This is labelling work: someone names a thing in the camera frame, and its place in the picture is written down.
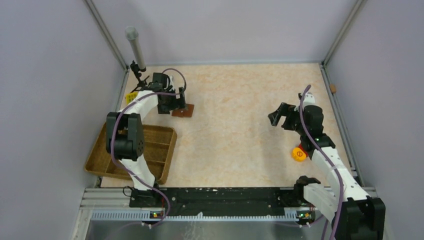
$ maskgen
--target beige marbled surface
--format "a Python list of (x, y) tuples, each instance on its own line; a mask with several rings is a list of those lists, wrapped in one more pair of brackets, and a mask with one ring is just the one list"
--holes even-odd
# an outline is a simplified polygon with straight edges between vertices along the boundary
[[(148, 67), (143, 77), (165, 66)], [(268, 114), (281, 102), (299, 104), (298, 93), (311, 84), (323, 108), (324, 132), (349, 166), (323, 77), (317, 63), (176, 66), (187, 79), (186, 102), (192, 118), (159, 115), (154, 108), (144, 124), (173, 127), (178, 135), (167, 187), (288, 187), (301, 175), (327, 184), (309, 160), (294, 161), (299, 136), (273, 127)], [(176, 72), (177, 87), (183, 85)], [(137, 85), (131, 73), (125, 94)], [(104, 177), (102, 187), (123, 187), (131, 181)]]

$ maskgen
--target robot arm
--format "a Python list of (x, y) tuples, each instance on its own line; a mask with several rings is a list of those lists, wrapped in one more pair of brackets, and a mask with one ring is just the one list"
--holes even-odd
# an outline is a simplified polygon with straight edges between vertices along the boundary
[[(145, 84), (133, 100), (133, 102), (137, 103), (128, 108), (125, 114), (123, 114), (114, 142), (115, 158), (126, 169), (134, 173), (134, 175), (131, 175), (131, 179), (134, 182), (134, 188), (139, 191), (147, 191), (149, 188), (135, 179), (135, 176), (138, 176), (149, 186), (155, 184), (155, 176), (150, 172), (143, 155), (145, 140), (142, 120), (154, 107), (157, 107), (159, 114), (169, 114), (172, 110), (183, 109), (186, 106), (184, 93), (181, 93), (178, 99), (176, 96), (150, 95), (138, 101), (138, 99), (153, 92), (175, 93), (172, 76), (163, 73), (153, 73), (152, 82)], [(117, 117), (121, 111), (110, 112), (107, 115), (106, 150), (108, 153), (111, 153), (112, 134)]]
[[(301, 147), (311, 161), (324, 173), (335, 194), (329, 193), (317, 179), (301, 176), (294, 185), (294, 194), (298, 200), (316, 206), (332, 225), (334, 225), (336, 212), (341, 211), (336, 239), (383, 239), (386, 207), (380, 198), (371, 198), (343, 164), (335, 144), (329, 136), (323, 133), (323, 110), (315, 105), (314, 96), (308, 92), (303, 102), (306, 129), (334, 166), (327, 161), (306, 135), (300, 120), (299, 106), (281, 103), (275, 112), (268, 115), (271, 125), (277, 126), (282, 116), (286, 118), (281, 127), (285, 130), (296, 131), (300, 135)], [(341, 175), (342, 185), (335, 169)], [(338, 208), (340, 188), (343, 188), (343, 202)]]

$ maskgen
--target brown square block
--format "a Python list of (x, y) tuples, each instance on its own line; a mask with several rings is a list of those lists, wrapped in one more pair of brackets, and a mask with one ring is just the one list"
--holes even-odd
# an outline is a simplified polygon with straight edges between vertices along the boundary
[(172, 116), (180, 117), (180, 118), (191, 118), (194, 110), (195, 110), (194, 104), (187, 104), (187, 107), (185, 108), (173, 110)]
[(336, 89), (336, 85), (334, 85), (333, 83), (330, 83), (330, 92), (332, 93), (332, 94), (335, 94), (336, 93), (336, 91), (337, 91), (337, 89)]

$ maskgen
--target white wall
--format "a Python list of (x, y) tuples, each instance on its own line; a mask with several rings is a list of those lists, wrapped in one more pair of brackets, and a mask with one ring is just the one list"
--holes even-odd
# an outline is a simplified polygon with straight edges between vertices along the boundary
[(122, 77), (82, 0), (0, 1), (0, 239), (70, 238)]
[(355, 0), (94, 0), (127, 64), (322, 61)]
[(329, 64), (362, 177), (396, 239), (422, 239), (424, 1), (368, 1)]

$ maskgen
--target wicker tray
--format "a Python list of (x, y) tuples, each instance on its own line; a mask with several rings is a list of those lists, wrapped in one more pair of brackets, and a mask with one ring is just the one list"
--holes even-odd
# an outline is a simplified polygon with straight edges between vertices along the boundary
[[(143, 125), (144, 158), (156, 182), (165, 184), (171, 166), (177, 133), (172, 127)], [(85, 171), (98, 176), (131, 180), (128, 173), (115, 166), (111, 155), (106, 151), (106, 123), (91, 150), (85, 163)]]

